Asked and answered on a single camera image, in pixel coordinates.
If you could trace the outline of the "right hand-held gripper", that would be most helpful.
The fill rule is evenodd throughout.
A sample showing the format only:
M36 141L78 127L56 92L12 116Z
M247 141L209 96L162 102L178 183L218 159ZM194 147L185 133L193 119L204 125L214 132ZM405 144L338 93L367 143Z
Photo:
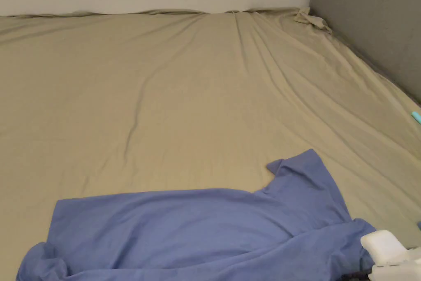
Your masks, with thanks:
M361 238L362 247L374 265L371 281L419 281L421 279L421 248L406 249L387 230L378 230Z

